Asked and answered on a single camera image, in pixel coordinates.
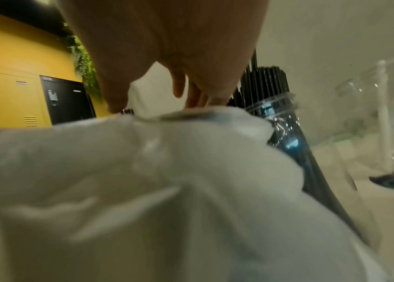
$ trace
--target green foliage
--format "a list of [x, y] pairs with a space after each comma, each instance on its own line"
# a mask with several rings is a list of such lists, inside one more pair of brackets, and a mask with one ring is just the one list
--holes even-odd
[[76, 74], [82, 78], [87, 94], [101, 98], [95, 68], [93, 67], [89, 53], [87, 53], [79, 38], [71, 32], [68, 25], [64, 24], [64, 27], [68, 32], [65, 43], [73, 54]]

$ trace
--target orange wall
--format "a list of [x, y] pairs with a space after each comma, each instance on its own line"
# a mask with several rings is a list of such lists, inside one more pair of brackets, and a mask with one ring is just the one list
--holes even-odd
[[[74, 72], [71, 54], [57, 36], [2, 15], [0, 69], [80, 81]], [[37, 95], [44, 95], [42, 85]], [[93, 106], [98, 117], [108, 115], [103, 102], [93, 99]]]

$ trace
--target plastic bag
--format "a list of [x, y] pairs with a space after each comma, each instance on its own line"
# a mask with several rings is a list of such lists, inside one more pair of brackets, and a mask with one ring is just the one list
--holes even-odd
[[2, 281], [387, 282], [229, 108], [0, 132]]

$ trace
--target bundle of black straws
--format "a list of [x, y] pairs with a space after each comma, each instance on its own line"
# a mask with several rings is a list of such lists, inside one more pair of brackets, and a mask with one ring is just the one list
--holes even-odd
[[275, 131], [268, 144], [285, 152], [304, 170], [303, 191], [340, 217], [357, 235], [353, 221], [330, 189], [313, 156], [295, 114], [297, 105], [289, 92], [287, 76], [277, 66], [257, 67], [256, 52], [228, 106], [243, 108], [251, 115], [265, 118]]

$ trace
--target hand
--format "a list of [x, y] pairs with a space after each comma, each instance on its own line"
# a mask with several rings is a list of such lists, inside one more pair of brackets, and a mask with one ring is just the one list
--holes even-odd
[[256, 46], [268, 0], [59, 0], [88, 50], [111, 112], [155, 61], [186, 107], [225, 105]]

